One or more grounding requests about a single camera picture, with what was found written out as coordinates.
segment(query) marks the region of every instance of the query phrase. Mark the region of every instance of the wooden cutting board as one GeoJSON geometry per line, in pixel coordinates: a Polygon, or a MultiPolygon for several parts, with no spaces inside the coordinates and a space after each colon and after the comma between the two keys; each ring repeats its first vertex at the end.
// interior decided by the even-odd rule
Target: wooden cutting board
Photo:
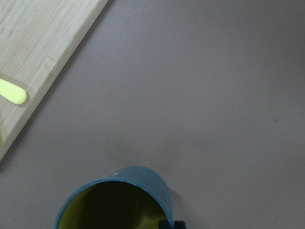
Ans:
{"type": "Polygon", "coordinates": [[[108,0],[0,0],[0,78],[26,90],[0,96],[0,160],[108,0]]]}

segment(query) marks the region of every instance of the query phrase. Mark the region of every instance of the blue mug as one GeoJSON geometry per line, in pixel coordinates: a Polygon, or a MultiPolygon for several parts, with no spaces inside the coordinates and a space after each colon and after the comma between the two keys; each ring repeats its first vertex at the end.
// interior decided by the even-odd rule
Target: blue mug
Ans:
{"type": "Polygon", "coordinates": [[[153,170],[133,166],[84,185],[64,203],[54,229],[174,227],[170,191],[153,170]]]}

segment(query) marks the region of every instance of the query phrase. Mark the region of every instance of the yellow utensil handle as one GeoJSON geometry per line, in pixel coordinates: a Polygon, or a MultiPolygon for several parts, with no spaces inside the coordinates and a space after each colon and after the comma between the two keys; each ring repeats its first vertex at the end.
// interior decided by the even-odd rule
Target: yellow utensil handle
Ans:
{"type": "Polygon", "coordinates": [[[27,99],[27,93],[20,87],[0,79],[0,95],[14,104],[20,105],[27,99]]]}

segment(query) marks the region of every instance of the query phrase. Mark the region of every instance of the bamboo cutting board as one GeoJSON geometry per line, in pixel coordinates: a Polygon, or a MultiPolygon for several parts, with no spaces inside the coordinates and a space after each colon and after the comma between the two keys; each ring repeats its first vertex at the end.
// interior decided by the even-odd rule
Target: bamboo cutting board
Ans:
{"type": "Polygon", "coordinates": [[[108,0],[0,0],[0,78],[26,90],[0,96],[0,160],[108,0]]]}

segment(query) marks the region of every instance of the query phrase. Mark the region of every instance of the gray table surface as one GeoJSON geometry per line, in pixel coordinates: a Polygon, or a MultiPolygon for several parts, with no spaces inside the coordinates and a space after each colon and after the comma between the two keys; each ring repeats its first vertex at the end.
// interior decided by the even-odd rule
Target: gray table surface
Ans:
{"type": "Polygon", "coordinates": [[[143,165],[189,229],[305,228],[302,0],[112,0],[0,163],[0,228],[143,165]]]}

